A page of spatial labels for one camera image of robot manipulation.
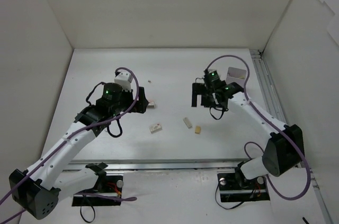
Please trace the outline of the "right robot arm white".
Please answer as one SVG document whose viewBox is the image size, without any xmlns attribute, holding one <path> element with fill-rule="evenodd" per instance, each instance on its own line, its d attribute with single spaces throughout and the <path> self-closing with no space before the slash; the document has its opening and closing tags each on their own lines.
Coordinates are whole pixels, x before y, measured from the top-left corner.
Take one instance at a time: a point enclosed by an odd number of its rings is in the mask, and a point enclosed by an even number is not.
<svg viewBox="0 0 339 224">
<path fill-rule="evenodd" d="M 202 83 L 192 84 L 192 107 L 197 106 L 201 96 L 201 105 L 209 109 L 221 109 L 241 117 L 246 125 L 251 125 L 265 144 L 261 157 L 238 165 L 234 175 L 237 186 L 246 188 L 254 178 L 271 174 L 279 177 L 302 161 L 293 145 L 283 136 L 287 135 L 304 153 L 302 130 L 297 125 L 288 126 L 270 116 L 260 106 L 246 99 L 245 90 L 236 82 L 227 84 L 221 80 L 215 70 L 205 70 Z"/>
</svg>

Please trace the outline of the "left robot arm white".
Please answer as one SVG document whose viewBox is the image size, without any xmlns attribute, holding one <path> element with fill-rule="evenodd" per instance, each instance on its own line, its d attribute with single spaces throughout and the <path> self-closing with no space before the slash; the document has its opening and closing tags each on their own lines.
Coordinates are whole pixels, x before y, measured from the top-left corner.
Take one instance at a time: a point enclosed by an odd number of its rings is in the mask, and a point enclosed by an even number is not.
<svg viewBox="0 0 339 224">
<path fill-rule="evenodd" d="M 88 164 L 71 176 L 60 178 L 64 168 L 113 121 L 128 113 L 146 112 L 145 89 L 130 83 L 103 83 L 102 96 L 80 111 L 62 138 L 34 164 L 9 175 L 9 195 L 37 220 L 44 219 L 58 202 L 83 190 L 102 191 L 106 185 L 106 164 Z"/>
</svg>

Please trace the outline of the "white eraser red logo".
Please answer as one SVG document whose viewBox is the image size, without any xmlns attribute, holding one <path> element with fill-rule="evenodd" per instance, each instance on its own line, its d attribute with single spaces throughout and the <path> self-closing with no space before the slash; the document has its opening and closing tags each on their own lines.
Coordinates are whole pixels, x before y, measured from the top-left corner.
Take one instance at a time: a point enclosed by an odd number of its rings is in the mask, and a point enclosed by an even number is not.
<svg viewBox="0 0 339 224">
<path fill-rule="evenodd" d="M 151 134 L 161 131 L 162 125 L 160 123 L 155 123 L 149 126 L 149 131 Z"/>
</svg>

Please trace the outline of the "small tan eraser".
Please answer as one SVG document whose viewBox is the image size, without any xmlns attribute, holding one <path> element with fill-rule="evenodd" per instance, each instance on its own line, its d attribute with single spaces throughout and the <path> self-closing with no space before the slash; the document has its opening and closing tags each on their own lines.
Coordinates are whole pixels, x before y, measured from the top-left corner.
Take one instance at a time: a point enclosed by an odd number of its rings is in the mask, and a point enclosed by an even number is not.
<svg viewBox="0 0 339 224">
<path fill-rule="evenodd" d="M 199 135 L 201 133 L 201 127 L 200 126 L 196 126 L 194 132 L 195 132 L 195 134 Z"/>
</svg>

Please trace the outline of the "white worn eraser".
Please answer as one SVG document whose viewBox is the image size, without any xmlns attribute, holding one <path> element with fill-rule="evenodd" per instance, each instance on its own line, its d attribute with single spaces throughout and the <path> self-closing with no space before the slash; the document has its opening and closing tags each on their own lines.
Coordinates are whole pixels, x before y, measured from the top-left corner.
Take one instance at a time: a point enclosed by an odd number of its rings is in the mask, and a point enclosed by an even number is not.
<svg viewBox="0 0 339 224">
<path fill-rule="evenodd" d="M 191 121 L 187 117 L 183 118 L 183 122 L 185 123 L 187 128 L 189 128 L 189 129 L 192 128 L 192 123 L 191 123 Z"/>
</svg>

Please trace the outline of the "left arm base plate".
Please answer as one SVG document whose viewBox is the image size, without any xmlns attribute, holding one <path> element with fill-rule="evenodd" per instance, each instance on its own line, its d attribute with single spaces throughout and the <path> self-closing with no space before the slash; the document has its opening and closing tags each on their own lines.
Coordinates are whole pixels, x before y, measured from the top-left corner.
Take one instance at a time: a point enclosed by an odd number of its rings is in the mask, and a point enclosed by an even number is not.
<svg viewBox="0 0 339 224">
<path fill-rule="evenodd" d="M 80 193 L 101 194 L 103 196 L 121 197 L 123 186 L 122 175 L 108 175 L 99 188 L 82 190 Z M 120 206 L 121 202 L 109 199 L 87 195 L 84 199 L 83 195 L 74 195 L 72 198 L 72 207 L 93 206 L 93 207 L 115 207 Z"/>
</svg>

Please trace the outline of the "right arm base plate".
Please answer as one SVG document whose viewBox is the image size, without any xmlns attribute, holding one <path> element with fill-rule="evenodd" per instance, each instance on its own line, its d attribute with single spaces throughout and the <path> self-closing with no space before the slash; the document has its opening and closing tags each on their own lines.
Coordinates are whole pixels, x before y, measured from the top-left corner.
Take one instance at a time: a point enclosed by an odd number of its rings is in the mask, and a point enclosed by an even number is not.
<svg viewBox="0 0 339 224">
<path fill-rule="evenodd" d="M 222 203 L 270 201 L 266 178 L 259 176 L 239 184 L 235 173 L 218 173 L 217 196 Z"/>
</svg>

